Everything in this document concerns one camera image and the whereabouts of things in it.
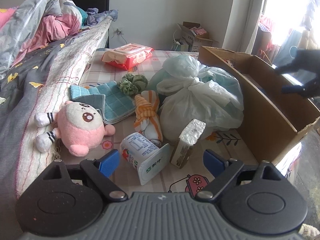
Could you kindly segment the blue clothes pile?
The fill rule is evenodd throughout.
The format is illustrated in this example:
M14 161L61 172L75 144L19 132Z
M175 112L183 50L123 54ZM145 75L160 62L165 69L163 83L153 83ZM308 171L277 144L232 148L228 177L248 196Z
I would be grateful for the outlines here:
M76 7L82 16L82 26L94 26L101 22L106 17L111 17L112 21L118 19L118 10L107 10L99 12L98 8L88 8L86 11L80 7Z

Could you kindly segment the teal checkered towel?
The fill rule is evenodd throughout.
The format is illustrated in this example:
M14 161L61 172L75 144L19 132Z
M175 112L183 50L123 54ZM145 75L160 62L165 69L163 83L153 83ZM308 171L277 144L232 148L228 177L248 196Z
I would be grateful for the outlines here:
M105 124L116 124L135 113L135 101L119 89L116 81L89 88L71 85L69 89L72 101L94 107Z

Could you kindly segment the brown cardboard box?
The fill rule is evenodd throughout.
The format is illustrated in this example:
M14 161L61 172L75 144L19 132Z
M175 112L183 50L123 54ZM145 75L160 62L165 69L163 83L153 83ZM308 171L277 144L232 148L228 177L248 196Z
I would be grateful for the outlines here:
M257 161L276 165L319 120L319 109L309 99L281 93L289 80L259 57L202 46L198 59L204 65L224 69L239 81L244 119L237 131Z

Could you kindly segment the pink and grey duvet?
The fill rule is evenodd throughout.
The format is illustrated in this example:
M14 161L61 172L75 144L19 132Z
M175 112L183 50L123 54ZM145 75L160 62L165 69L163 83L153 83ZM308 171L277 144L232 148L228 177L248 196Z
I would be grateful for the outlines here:
M85 12L71 0L25 0L1 9L1 79L29 52L76 34Z

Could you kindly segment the small open cardboard box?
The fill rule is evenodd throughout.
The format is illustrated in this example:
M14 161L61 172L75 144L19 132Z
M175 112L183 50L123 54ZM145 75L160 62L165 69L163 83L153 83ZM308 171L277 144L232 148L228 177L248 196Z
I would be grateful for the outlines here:
M212 47L218 41L211 38L200 23L183 22L177 24L181 30L181 40L188 45L189 52L198 52L202 46Z

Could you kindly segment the wall power socket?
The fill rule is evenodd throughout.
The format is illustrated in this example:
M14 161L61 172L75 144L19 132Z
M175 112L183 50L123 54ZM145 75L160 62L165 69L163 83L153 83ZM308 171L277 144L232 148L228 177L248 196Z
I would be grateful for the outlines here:
M117 35L124 35L123 29L122 29L122 28L117 28L117 29L116 29L116 34L117 34Z

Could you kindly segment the orange striped cloth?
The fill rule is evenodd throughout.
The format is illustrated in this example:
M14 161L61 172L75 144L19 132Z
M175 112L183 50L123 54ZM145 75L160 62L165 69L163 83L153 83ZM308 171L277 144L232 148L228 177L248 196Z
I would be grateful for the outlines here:
M135 96L136 120L135 131L146 137L156 146L161 146L163 134L160 126L159 97L154 90L145 90Z

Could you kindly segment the white yogurt cup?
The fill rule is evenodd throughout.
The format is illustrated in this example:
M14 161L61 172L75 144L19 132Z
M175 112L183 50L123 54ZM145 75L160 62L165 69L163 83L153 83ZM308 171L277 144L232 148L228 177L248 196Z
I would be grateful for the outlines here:
M170 162L170 145L157 147L140 133L132 133L120 143L123 158L137 171L143 186L163 170Z

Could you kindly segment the green paper bag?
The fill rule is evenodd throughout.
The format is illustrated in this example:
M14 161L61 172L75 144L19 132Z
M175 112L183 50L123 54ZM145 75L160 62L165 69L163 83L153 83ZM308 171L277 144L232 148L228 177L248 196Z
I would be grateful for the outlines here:
M191 52L191 46L190 44L182 39L179 40L173 40L172 48L173 51L185 51L185 52Z

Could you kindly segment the green scrunchie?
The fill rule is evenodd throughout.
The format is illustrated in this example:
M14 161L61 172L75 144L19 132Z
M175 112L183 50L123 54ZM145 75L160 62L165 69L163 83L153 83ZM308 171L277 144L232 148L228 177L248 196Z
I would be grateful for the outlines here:
M127 96L140 94L148 86L148 80L144 75L125 74L117 83L121 92Z

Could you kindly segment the pink plush doll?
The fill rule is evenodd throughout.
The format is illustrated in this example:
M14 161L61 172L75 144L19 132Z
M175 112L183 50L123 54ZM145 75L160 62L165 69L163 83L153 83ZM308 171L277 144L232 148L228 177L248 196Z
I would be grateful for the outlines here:
M35 146L42 153L61 139L71 155L84 157L90 149L98 147L105 136L116 133L113 125L103 123L94 107L81 102L66 101L58 112L37 113L34 122L37 127L55 125L53 130L35 138Z

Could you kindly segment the gold foil packet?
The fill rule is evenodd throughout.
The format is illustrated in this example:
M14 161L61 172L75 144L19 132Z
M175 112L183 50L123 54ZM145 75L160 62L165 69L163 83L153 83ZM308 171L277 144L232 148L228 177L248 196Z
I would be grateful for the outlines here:
M191 120L178 137L177 144L171 154L170 163L182 168L191 155L193 146L200 139L206 128L206 123L197 119Z

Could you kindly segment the red wet wipes pack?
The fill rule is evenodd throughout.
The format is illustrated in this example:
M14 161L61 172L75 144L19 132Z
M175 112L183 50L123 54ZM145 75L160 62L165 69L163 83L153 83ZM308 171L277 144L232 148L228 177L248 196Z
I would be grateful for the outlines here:
M124 46L108 49L101 60L122 70L131 70L152 56L153 48L136 43L128 43Z

